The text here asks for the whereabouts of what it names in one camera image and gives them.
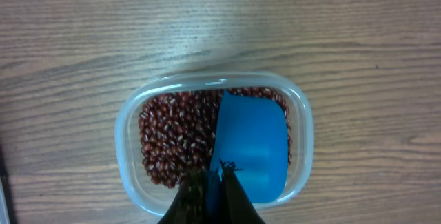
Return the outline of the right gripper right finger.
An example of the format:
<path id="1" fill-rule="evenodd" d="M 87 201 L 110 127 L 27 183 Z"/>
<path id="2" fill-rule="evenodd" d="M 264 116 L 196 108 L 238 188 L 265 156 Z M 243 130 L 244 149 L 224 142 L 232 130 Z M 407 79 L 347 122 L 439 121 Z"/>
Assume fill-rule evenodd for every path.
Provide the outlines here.
<path id="1" fill-rule="evenodd" d="M 222 168 L 220 217 L 226 224 L 265 224 L 246 195 L 232 161 L 220 161 Z"/>

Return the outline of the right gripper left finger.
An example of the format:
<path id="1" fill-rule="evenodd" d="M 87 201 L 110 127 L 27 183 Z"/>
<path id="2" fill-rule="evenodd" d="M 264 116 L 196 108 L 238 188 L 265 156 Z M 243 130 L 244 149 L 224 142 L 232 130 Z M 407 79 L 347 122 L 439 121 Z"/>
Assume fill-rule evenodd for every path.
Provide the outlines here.
<path id="1" fill-rule="evenodd" d="M 206 224 L 208 171 L 191 171 L 158 224 Z"/>

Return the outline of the blue plastic measuring scoop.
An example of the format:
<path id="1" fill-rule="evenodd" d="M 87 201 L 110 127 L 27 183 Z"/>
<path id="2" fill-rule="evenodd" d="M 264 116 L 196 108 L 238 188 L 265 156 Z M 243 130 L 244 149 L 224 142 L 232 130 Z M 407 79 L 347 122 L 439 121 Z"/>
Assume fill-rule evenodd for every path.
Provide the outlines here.
<path id="1" fill-rule="evenodd" d="M 288 134 L 284 112 L 271 99 L 224 92 L 216 126 L 210 169 L 216 172 L 220 191 L 212 192 L 209 210 L 222 223 L 221 161 L 232 161 L 252 205 L 272 203 L 283 192 L 288 168 Z"/>

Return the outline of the clear plastic container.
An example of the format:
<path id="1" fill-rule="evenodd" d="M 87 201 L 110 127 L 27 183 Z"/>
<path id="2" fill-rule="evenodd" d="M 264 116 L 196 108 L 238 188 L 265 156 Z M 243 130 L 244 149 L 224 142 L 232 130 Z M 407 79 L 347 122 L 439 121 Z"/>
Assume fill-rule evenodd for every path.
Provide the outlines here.
<path id="1" fill-rule="evenodd" d="M 114 131 L 123 187 L 157 216 L 170 208 L 186 170 L 236 176 L 256 209 L 286 203 L 313 164 L 307 97 L 266 72 L 193 72 L 154 80 L 123 104 Z"/>

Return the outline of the red beans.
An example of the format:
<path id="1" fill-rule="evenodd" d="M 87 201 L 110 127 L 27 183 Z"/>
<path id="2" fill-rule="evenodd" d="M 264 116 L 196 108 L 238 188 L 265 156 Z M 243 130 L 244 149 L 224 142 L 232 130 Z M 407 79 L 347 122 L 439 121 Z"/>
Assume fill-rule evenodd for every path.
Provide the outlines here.
<path id="1" fill-rule="evenodd" d="M 287 125 L 289 166 L 292 158 L 289 107 L 275 89 L 248 87 L 165 93 L 150 97 L 139 114 L 142 164 L 153 183 L 173 188 L 183 184 L 191 171 L 212 171 L 218 113 L 225 91 L 271 99 L 282 108 Z"/>

